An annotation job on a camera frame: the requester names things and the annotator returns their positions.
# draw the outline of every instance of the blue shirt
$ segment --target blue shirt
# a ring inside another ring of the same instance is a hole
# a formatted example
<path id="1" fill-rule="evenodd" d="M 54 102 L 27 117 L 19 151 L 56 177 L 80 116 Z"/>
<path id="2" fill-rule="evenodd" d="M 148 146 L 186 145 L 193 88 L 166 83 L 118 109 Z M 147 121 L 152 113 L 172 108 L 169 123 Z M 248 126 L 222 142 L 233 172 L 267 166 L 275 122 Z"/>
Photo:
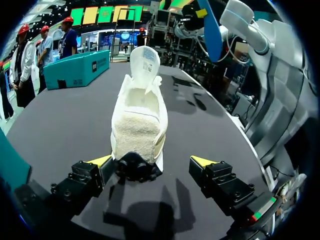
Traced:
<path id="1" fill-rule="evenodd" d="M 72 55 L 72 47 L 77 49 L 77 33 L 75 30 L 70 29 L 62 38 L 61 57 L 64 59 Z"/>
<path id="2" fill-rule="evenodd" d="M 54 61 L 54 55 L 53 55 L 53 49 L 54 49 L 54 44 L 53 44 L 53 38 L 52 36 L 47 36 L 46 39 L 44 39 L 40 46 L 39 46 L 39 55 L 44 52 L 46 49 L 46 54 L 42 58 L 42 67 L 53 63 Z"/>

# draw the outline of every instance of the white shirt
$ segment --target white shirt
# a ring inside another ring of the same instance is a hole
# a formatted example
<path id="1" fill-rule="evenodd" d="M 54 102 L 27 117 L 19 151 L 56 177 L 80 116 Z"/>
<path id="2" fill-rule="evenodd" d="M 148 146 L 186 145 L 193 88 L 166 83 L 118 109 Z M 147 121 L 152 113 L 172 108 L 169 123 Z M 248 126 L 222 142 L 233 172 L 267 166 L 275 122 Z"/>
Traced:
<path id="1" fill-rule="evenodd" d="M 15 49 L 10 62 L 9 78 L 10 78 L 11 84 L 18 81 L 18 76 L 16 76 L 16 72 L 15 72 L 17 53 L 18 53 L 18 48 Z M 21 58 L 21 71 L 22 71 L 22 74 L 20 77 L 21 82 L 27 81 L 31 75 L 31 70 L 32 70 L 31 67 L 33 63 L 32 53 L 34 53 L 34 46 L 31 41 L 28 41 L 25 45 L 25 48 L 22 53 L 22 58 Z"/>

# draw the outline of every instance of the round table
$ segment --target round table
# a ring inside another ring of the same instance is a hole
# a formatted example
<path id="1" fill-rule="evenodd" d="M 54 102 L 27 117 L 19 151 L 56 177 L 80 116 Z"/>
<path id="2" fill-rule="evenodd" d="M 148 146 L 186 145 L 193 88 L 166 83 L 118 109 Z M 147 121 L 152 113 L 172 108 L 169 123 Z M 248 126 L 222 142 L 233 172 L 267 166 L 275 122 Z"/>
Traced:
<path id="1" fill-rule="evenodd" d="M 77 161 L 111 153 L 111 118 L 125 74 L 129 63 L 111 63 L 87 87 L 45 90 L 28 105 L 7 138 L 32 166 L 31 179 L 49 191 Z M 261 164 L 226 110 L 191 77 L 165 66 L 159 75 L 168 111 L 163 174 L 125 185 L 112 176 L 72 221 L 119 240 L 222 238 L 233 219 L 204 197 L 189 175 L 190 156 L 227 162 L 256 194 L 268 190 Z"/>

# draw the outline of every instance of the white sneaker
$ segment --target white sneaker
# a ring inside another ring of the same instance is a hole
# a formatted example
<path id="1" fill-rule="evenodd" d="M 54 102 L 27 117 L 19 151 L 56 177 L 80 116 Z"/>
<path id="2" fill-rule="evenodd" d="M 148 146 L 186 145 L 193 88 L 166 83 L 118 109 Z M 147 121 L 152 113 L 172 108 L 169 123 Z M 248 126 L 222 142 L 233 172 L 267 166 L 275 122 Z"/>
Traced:
<path id="1" fill-rule="evenodd" d="M 125 75 L 112 115 L 112 157 L 121 160 L 134 152 L 162 173 L 168 113 L 157 75 L 158 53 L 148 46 L 135 48 L 130 68 L 132 77 Z"/>

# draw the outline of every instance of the teal box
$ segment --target teal box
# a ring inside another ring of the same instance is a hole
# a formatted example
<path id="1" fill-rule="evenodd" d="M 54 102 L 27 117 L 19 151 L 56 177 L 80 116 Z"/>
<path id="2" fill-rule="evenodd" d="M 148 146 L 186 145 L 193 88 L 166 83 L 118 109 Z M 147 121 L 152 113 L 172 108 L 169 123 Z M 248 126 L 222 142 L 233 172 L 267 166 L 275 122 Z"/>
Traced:
<path id="1" fill-rule="evenodd" d="M 109 68 L 110 50 L 68 56 L 43 68 L 46 87 L 66 89 L 85 87 Z"/>

